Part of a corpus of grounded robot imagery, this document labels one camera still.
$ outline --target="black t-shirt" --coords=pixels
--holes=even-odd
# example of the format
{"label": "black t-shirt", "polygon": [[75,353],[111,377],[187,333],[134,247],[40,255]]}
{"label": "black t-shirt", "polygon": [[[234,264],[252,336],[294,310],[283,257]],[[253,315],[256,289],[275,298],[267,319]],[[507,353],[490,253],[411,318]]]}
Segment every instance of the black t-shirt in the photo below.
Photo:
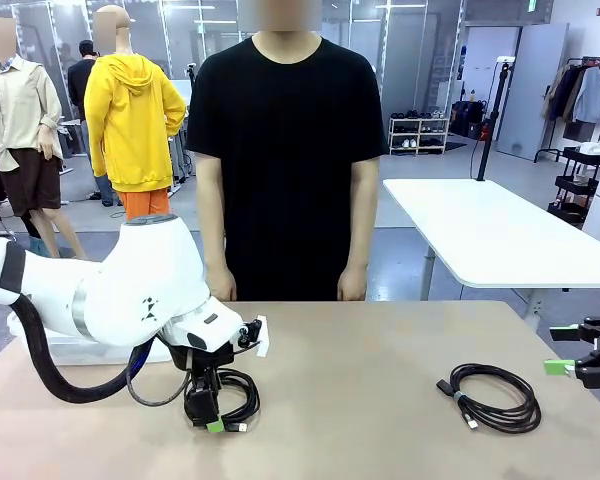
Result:
{"label": "black t-shirt", "polygon": [[80,120],[84,120],[84,92],[87,89],[87,81],[91,75],[91,69],[95,60],[84,58],[75,63],[67,70],[67,88],[71,103],[78,107]]}
{"label": "black t-shirt", "polygon": [[238,299],[335,299],[351,238],[351,164],[387,153],[365,58],[325,39],[290,65],[251,39],[209,57],[186,148],[221,159]]}

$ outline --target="yellow hoodie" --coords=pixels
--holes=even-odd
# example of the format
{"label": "yellow hoodie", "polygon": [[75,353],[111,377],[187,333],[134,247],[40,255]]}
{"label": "yellow hoodie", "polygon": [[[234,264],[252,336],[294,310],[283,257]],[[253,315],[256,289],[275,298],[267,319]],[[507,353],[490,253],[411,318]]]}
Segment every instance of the yellow hoodie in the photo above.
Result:
{"label": "yellow hoodie", "polygon": [[84,98],[91,163],[119,192],[171,185],[167,137],[184,121],[186,105],[160,67],[142,55],[99,58]]}

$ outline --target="person's hand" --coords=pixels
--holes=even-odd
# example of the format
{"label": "person's hand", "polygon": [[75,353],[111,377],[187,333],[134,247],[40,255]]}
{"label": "person's hand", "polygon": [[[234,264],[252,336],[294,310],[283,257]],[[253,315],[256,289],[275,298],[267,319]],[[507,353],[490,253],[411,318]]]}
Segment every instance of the person's hand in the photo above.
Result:
{"label": "person's hand", "polygon": [[53,132],[46,125],[40,125],[40,128],[38,128],[36,150],[42,152],[45,160],[51,160],[53,156]]}
{"label": "person's hand", "polygon": [[338,281],[338,301],[363,301],[367,296],[367,269],[350,267],[344,269]]}
{"label": "person's hand", "polygon": [[236,279],[226,266],[207,266],[207,284],[211,295],[221,302],[235,302],[238,298]]}

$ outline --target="hood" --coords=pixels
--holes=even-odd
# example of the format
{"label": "hood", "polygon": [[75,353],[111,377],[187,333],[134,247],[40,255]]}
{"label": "hood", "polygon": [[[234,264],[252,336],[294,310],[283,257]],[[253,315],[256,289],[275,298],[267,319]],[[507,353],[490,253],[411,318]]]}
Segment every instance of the hood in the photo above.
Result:
{"label": "hood", "polygon": [[142,94],[153,81],[154,64],[142,55],[107,55],[98,62],[106,66],[132,95]]}

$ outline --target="beige shirt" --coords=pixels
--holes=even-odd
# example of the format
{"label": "beige shirt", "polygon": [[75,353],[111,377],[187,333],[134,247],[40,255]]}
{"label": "beige shirt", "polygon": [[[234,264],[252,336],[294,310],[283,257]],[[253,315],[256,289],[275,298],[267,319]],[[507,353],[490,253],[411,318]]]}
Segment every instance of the beige shirt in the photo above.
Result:
{"label": "beige shirt", "polygon": [[10,148],[36,148],[38,128],[53,131],[53,155],[62,158],[58,121],[62,107],[51,78],[39,63],[16,55],[11,67],[0,72],[0,171],[18,168]]}

